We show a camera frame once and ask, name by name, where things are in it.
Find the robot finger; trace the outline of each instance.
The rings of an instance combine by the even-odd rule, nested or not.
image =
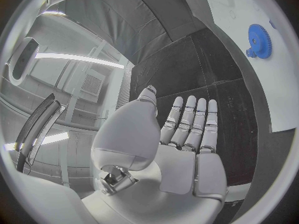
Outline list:
[[[183,106],[183,98],[176,97],[168,118],[161,129],[160,144],[168,145],[177,128],[180,112]]]
[[[217,102],[215,100],[210,100],[208,106],[208,117],[204,128],[203,138],[200,146],[200,152],[216,151],[217,131],[218,131]]]
[[[197,103],[195,118],[192,129],[188,138],[182,148],[185,151],[197,152],[201,141],[201,136],[204,129],[205,114],[207,109],[207,101],[204,98],[200,98]]]
[[[194,108],[196,106],[196,98],[194,96],[189,96],[186,107],[182,116],[182,119],[178,125],[177,130],[175,131],[170,143],[176,146],[178,149],[181,149],[189,135],[191,126],[194,121]]]

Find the light fixture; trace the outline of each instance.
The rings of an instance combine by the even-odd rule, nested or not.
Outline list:
[[[68,138],[69,138],[69,136],[68,136],[67,132],[47,136],[47,137],[44,138],[41,145],[48,144],[48,143],[53,143],[53,142],[57,142],[57,141],[61,141],[61,140],[65,140],[65,139],[68,139]],[[14,143],[5,144],[4,147],[5,147],[6,151],[14,150]]]
[[[41,59],[41,58],[56,58],[56,59],[68,59],[68,60],[77,60],[77,61],[86,61],[86,62],[92,62],[92,63],[97,63],[97,64],[102,64],[106,66],[113,66],[117,68],[123,69],[124,66],[110,62],[110,61],[104,61],[101,59],[97,58],[91,58],[91,57],[86,57],[86,56],[77,56],[77,55],[70,55],[70,54],[57,54],[57,53],[37,53],[36,59]]]
[[[66,14],[64,14],[63,12],[60,12],[60,11],[44,11],[42,14],[51,14],[51,15],[62,15],[62,16],[66,16]]]

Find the fluorescent light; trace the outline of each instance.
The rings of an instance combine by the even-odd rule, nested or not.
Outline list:
[[[70,55],[70,54],[57,54],[57,53],[37,53],[36,59],[40,58],[56,58],[56,59],[68,59],[68,60],[77,60],[77,61],[86,61],[86,62],[92,62],[92,63],[97,63],[97,64],[102,64],[106,66],[113,66],[117,68],[123,69],[124,66],[113,63],[110,61],[104,61],[101,59],[97,58],[91,58],[91,57],[86,57],[86,56],[77,56],[77,55]]]
[[[42,14],[51,14],[51,15],[62,15],[62,16],[66,16],[66,14],[64,14],[63,12],[60,12],[60,11],[44,11]]]
[[[68,137],[67,132],[47,136],[47,137],[44,138],[41,145],[48,144],[48,143],[53,143],[53,142],[57,142],[57,141],[61,141],[61,140],[65,140],[65,139],[68,139],[68,138],[69,137]],[[5,144],[4,147],[5,147],[6,151],[14,150],[14,143]]]

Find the ceiling light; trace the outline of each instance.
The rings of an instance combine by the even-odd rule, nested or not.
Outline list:
[[[57,142],[57,141],[61,141],[61,140],[65,140],[65,139],[68,139],[68,138],[69,138],[69,136],[68,136],[67,132],[47,136],[47,137],[44,138],[41,145],[48,144],[48,143],[53,143],[53,142]],[[4,147],[5,147],[6,151],[14,150],[14,143],[5,144]]]
[[[62,16],[66,16],[66,14],[64,14],[63,12],[60,12],[60,11],[44,11],[42,14],[51,14],[51,15],[62,15]]]
[[[77,61],[86,61],[86,62],[91,62],[91,63],[97,63],[101,65],[106,65],[106,66],[113,66],[117,68],[123,69],[124,66],[110,62],[110,61],[104,61],[101,59],[97,58],[91,58],[91,57],[86,57],[86,56],[77,56],[77,55],[70,55],[70,54],[57,54],[57,53],[37,53],[36,59],[40,58],[56,58],[56,59],[68,59],[68,60],[77,60]]]

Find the dark floor mat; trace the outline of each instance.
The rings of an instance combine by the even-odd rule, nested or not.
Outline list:
[[[208,29],[158,51],[132,70],[130,100],[148,85],[157,89],[162,127],[174,99],[190,95],[218,102],[217,153],[228,185],[252,181],[257,157],[257,124],[251,96],[229,52]]]

